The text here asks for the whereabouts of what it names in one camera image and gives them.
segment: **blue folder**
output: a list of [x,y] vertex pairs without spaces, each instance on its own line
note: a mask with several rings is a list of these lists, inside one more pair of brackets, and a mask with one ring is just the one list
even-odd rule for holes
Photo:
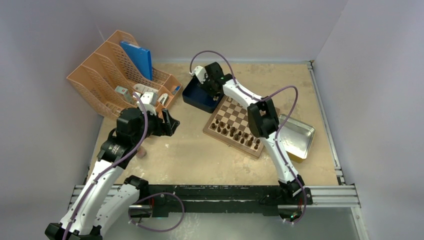
[[145,49],[134,44],[121,41],[120,46],[134,63],[135,67],[140,73],[148,80],[152,80],[152,57],[150,50]]

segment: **wooden table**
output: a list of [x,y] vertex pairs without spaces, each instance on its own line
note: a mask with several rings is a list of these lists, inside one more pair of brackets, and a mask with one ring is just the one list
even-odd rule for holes
[[[228,67],[220,63],[224,73]],[[157,63],[154,67],[173,74],[185,87],[191,77],[188,63]],[[297,106],[292,117],[315,128],[315,136],[307,159],[301,161],[290,155],[294,167],[306,185],[338,185],[332,152],[314,85],[306,64],[233,64],[234,74],[252,92],[267,96],[286,85],[299,90]],[[280,113],[288,113],[295,93],[292,89],[273,97]],[[203,127],[211,116],[183,102],[179,96],[169,109],[171,116],[181,122],[172,137],[152,136],[143,147],[147,155],[134,157],[116,181],[122,184],[130,175],[136,175],[150,184],[174,185],[277,185],[276,169],[264,148],[259,159],[228,147],[204,134]],[[94,150],[91,174],[100,145],[107,139],[116,122],[105,118]]]

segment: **white wall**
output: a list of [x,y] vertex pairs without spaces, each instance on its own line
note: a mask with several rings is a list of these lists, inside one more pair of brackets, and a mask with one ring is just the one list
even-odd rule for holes
[[349,0],[315,62],[373,240],[422,239],[424,1]]
[[[315,59],[347,0],[87,0],[105,38],[131,33],[154,61],[210,49],[236,61]],[[201,55],[201,59],[216,59]]]
[[102,39],[82,6],[0,2],[2,240],[46,239],[87,173],[101,118],[66,76]]

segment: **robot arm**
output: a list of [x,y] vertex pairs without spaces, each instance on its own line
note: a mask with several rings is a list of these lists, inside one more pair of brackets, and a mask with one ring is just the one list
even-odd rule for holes
[[[139,108],[140,104],[143,104],[147,111],[146,137],[150,135],[172,136],[180,122],[173,119],[167,109],[162,110],[163,119],[159,118],[154,105],[152,105],[156,99],[155,93],[147,92],[141,97],[141,102],[137,102]],[[109,169],[97,181],[95,180],[100,173],[130,153],[141,140],[145,131],[145,119],[139,108],[126,108],[121,112],[116,120],[116,128],[109,133],[107,140],[100,147],[97,155],[98,161],[96,161],[93,172],[81,194],[60,222],[50,223],[45,230],[45,234],[50,240],[101,240],[122,212],[139,199],[141,192],[146,193],[146,189],[143,188],[148,185],[148,182],[130,176],[125,180],[119,192],[102,207],[109,190],[134,157],[135,151],[124,161]],[[81,207],[72,219],[77,205],[81,205]],[[66,237],[64,237],[65,229],[69,230]]]
[[[288,198],[293,198],[297,195],[302,189],[298,182],[295,181],[294,175],[297,176],[302,186],[304,186],[304,182],[290,161],[284,149],[281,136],[277,136],[279,120],[273,101],[271,99],[258,101],[263,98],[245,88],[237,80],[234,81],[231,74],[224,75],[222,68],[217,62],[205,67],[197,66],[191,75],[193,78],[198,79],[199,87],[209,96],[216,97],[224,94],[247,109],[250,131],[262,141],[272,158],[280,186]],[[277,145],[286,162],[280,155]]]
[[[239,90],[239,88],[236,87],[236,84],[238,84],[238,86],[244,92],[247,92],[248,94],[250,94],[254,98],[256,98],[256,99],[262,98],[261,96],[256,95],[253,92],[251,92],[250,90],[248,90],[247,88],[245,88],[237,80],[236,80],[236,83],[234,83],[234,81],[232,81],[232,80],[227,81],[222,86],[224,95],[229,96],[230,98],[236,100],[243,108],[249,109],[249,107],[251,105],[256,105],[258,103],[258,101],[252,99],[251,97],[248,97],[243,92],[241,92]],[[292,170],[295,172],[296,175],[298,174],[298,171],[294,168],[292,162],[290,161],[290,158],[289,158],[289,156],[288,156],[287,152],[285,151],[284,146],[282,144],[281,137],[277,136],[278,139],[279,139],[278,146],[282,150],[282,153],[284,154],[284,158],[288,160],[287,161],[288,165],[286,165],[284,163],[283,159],[281,158],[281,156],[278,152],[277,146],[275,144],[276,133],[277,132],[274,131],[271,134],[269,134],[268,137],[260,136],[259,139],[263,143],[265,148],[268,150],[269,155],[271,156],[272,162],[274,163],[275,168],[277,170],[277,175],[278,175],[279,181],[286,184],[286,183],[289,183],[289,182],[292,182],[293,180],[295,180],[295,178],[293,177],[293,175],[289,171],[289,168],[292,168]]]

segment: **metal tray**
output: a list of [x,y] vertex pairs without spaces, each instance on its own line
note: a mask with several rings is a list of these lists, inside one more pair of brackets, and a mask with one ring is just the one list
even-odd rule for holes
[[[279,122],[283,122],[287,115],[280,114]],[[315,128],[304,122],[289,118],[280,131],[282,144],[285,150],[301,159],[306,159],[314,138]]]

